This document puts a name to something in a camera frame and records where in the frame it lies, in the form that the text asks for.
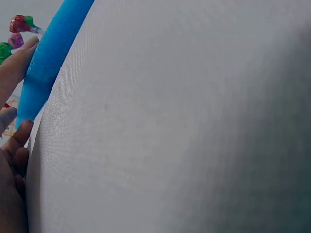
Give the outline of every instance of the pink toy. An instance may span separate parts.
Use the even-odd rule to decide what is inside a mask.
[[[8,42],[12,45],[13,49],[18,49],[24,45],[23,37],[19,33],[12,33]]]

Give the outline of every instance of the green bead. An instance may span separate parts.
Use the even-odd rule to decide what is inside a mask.
[[[26,23],[32,27],[32,28],[37,28],[36,25],[34,25],[34,18],[32,16],[25,16]]]
[[[0,60],[2,60],[2,62],[12,55],[11,49],[12,46],[9,43],[7,42],[0,43]]]

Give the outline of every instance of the colorful toy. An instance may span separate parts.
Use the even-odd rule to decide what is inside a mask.
[[[16,15],[11,20],[9,30],[12,32],[12,35],[9,37],[8,42],[0,43],[0,65],[12,55],[11,50],[18,49],[24,45],[24,40],[20,32],[44,33],[40,27],[34,25],[32,16],[23,15]]]
[[[24,45],[23,37],[19,33],[12,33],[8,42],[13,49],[18,49]]]
[[[16,15],[10,23],[9,31],[12,33],[32,32],[35,34],[43,34],[43,30],[34,25],[32,16]]]

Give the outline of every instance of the green toy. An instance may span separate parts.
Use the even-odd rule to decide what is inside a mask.
[[[12,45],[7,42],[0,43],[0,65],[4,62],[5,59],[12,55],[12,48]]]

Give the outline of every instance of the finger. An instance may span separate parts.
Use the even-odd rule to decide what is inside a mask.
[[[6,130],[6,128],[12,123],[17,116],[16,108],[6,108],[0,112],[0,135]]]
[[[38,37],[33,37],[0,65],[0,107],[4,106],[17,84],[25,77],[38,42]]]
[[[26,198],[26,185],[23,177],[21,175],[16,175],[14,177],[15,187],[21,198],[25,201]]]
[[[13,136],[2,146],[3,155],[9,163],[12,161],[16,151],[24,147],[30,136],[32,127],[33,123],[30,120],[24,121]]]
[[[21,147],[16,151],[16,154],[12,159],[12,165],[22,177],[24,177],[26,174],[28,158],[29,158],[28,149]]]
[[[34,46],[36,43],[39,42],[38,37],[35,35],[31,37],[24,45],[21,47],[24,50],[30,49],[32,46]]]

